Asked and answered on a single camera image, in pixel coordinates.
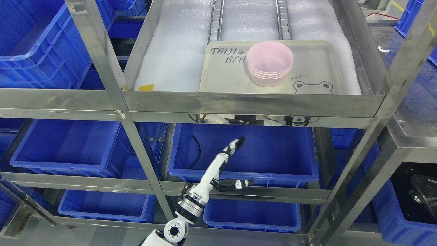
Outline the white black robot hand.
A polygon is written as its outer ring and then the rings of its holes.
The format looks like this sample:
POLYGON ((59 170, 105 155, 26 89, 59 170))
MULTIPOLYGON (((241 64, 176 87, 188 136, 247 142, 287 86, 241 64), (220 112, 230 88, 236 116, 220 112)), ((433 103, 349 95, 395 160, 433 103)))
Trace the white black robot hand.
POLYGON ((223 172, 229 158, 243 145, 244 141, 244 136, 236 138, 218 153, 203 174, 201 182, 193 186, 189 193, 184 195, 182 201, 193 206, 204 207, 209 201, 210 193, 214 189, 220 192, 239 191, 254 184, 254 179, 220 180, 220 174, 223 172))

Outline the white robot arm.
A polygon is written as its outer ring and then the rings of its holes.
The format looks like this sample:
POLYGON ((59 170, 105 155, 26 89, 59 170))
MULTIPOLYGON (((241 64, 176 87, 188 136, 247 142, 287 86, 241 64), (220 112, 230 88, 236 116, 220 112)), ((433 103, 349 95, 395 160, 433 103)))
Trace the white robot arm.
POLYGON ((182 246, 187 237, 189 226, 201 216, 209 201, 211 184, 187 183, 178 198, 176 218, 170 220, 161 230, 153 230, 140 246, 182 246))

